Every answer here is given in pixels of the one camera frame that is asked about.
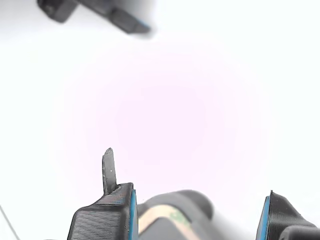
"black plastic part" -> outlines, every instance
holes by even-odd
[[[312,226],[288,226],[279,240],[320,240],[320,229]]]
[[[305,220],[285,197],[271,191],[267,239],[278,240],[283,230],[293,225],[315,227]]]
[[[77,5],[81,4],[127,34],[145,34],[150,31],[150,28],[136,17],[116,7],[115,2],[115,0],[37,0],[38,6],[47,16],[60,23],[64,23]]]
[[[109,20],[127,34],[146,34],[150,28],[124,10],[115,8]]]
[[[214,210],[212,204],[203,194],[193,190],[181,190],[178,193],[188,197],[195,205],[197,205],[201,211],[207,216],[209,220],[212,220]]]
[[[49,18],[59,23],[67,21],[78,6],[73,0],[37,0],[37,4]]]
[[[117,185],[111,148],[102,157],[102,176],[103,196],[75,212],[68,240],[128,240],[134,185],[131,182]]]

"green marking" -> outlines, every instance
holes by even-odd
[[[185,218],[185,216],[178,210],[170,213],[170,219],[185,225],[187,228],[190,228],[190,223]]]

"ridged black plastic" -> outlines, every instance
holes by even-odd
[[[67,240],[128,240],[132,183],[118,185],[94,204],[78,209]]]
[[[272,191],[270,194],[267,239],[278,240],[286,227],[295,225],[315,227],[314,224],[305,220],[285,197]]]

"blurry black object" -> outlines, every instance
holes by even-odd
[[[127,34],[146,34],[150,31],[149,26],[121,9],[117,0],[37,0],[37,4],[49,18],[59,23],[67,21],[81,4]]]

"blue edge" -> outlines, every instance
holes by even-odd
[[[267,240],[268,227],[269,227],[269,224],[268,224],[269,207],[270,207],[270,196],[267,196],[265,199],[265,204],[263,206],[260,239],[258,238],[257,240]]]
[[[137,240],[138,233],[138,212],[137,212],[137,196],[136,190],[132,190],[130,201],[130,220],[129,220],[129,236],[128,240]]]

